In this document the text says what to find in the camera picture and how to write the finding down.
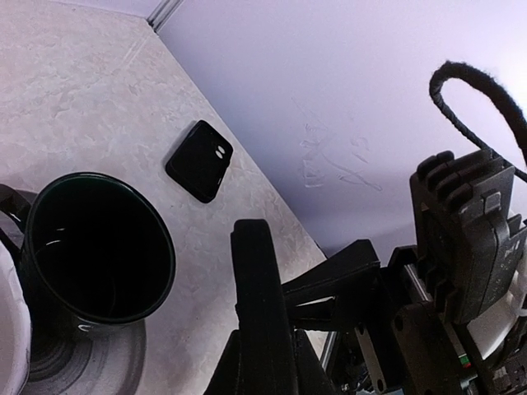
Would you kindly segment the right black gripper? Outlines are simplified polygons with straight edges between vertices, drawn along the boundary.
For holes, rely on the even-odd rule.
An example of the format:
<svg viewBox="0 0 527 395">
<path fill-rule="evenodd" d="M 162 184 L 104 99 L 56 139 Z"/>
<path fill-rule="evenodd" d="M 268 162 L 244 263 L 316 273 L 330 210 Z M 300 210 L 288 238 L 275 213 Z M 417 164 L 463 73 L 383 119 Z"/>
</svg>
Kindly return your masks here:
<svg viewBox="0 0 527 395">
<path fill-rule="evenodd" d="M 341 332 L 324 352 L 337 393 L 526 392 L 524 258 L 506 295 L 464 325 L 435 311 L 414 248 L 394 251 L 371 302 L 379 271 L 371 241 L 359 239 L 282 285 L 293 327 Z"/>
</svg>

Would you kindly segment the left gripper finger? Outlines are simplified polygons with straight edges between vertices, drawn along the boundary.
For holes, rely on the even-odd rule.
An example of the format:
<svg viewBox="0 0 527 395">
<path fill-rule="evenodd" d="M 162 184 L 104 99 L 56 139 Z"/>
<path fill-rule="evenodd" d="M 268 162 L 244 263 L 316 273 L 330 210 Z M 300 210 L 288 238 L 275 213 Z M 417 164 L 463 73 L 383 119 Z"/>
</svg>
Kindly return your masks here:
<svg viewBox="0 0 527 395">
<path fill-rule="evenodd" d="M 291 330 L 268 223 L 238 220 L 231 233 L 239 327 L 207 394 L 327 394 L 329 379 L 303 330 Z"/>
</svg>

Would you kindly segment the black phone case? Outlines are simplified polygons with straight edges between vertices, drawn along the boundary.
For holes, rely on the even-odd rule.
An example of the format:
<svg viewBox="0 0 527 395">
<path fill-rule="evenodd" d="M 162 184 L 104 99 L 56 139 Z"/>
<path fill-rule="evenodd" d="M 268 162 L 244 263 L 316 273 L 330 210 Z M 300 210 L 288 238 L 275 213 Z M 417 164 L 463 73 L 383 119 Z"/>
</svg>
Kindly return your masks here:
<svg viewBox="0 0 527 395">
<path fill-rule="evenodd" d="M 190 195 L 207 204 L 216 197 L 233 153 L 232 145 L 201 119 L 177 146 L 165 170 Z"/>
</svg>

